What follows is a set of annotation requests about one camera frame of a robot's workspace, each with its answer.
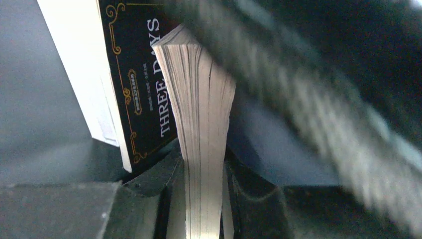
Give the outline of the white photo cover book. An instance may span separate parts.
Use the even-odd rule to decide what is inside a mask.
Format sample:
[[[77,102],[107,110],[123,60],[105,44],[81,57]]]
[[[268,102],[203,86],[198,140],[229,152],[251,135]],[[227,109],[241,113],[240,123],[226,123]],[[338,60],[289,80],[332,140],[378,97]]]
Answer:
[[[39,0],[92,138],[118,147],[104,83],[110,80],[96,0]]]

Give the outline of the blue backpack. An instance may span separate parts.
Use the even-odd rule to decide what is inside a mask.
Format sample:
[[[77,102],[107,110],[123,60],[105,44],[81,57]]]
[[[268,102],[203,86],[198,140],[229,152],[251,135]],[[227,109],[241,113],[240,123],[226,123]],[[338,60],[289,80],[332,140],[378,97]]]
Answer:
[[[240,92],[281,117],[365,207],[422,236],[420,34],[411,2],[152,0]],[[92,138],[38,0],[0,3],[0,188],[125,184],[118,147]]]

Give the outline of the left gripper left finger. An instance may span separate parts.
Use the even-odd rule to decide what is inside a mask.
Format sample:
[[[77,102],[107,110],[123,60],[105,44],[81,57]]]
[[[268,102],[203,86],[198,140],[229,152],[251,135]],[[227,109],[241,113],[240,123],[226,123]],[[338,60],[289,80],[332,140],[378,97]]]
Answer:
[[[178,146],[133,180],[13,185],[0,190],[3,239],[182,239],[183,159]]]

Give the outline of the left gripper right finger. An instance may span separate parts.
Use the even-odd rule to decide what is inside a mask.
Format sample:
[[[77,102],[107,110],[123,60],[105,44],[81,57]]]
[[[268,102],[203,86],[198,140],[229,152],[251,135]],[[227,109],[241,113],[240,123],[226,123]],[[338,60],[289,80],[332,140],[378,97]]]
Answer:
[[[289,239],[280,191],[226,149],[224,169],[235,239]]]

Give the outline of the orange treehouse book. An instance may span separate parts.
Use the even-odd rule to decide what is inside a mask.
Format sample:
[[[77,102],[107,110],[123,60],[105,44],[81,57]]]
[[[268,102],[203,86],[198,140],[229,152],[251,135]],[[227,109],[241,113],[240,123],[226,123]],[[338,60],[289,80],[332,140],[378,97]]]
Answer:
[[[167,85],[184,160],[186,237],[217,239],[236,83],[184,25],[152,48]]]

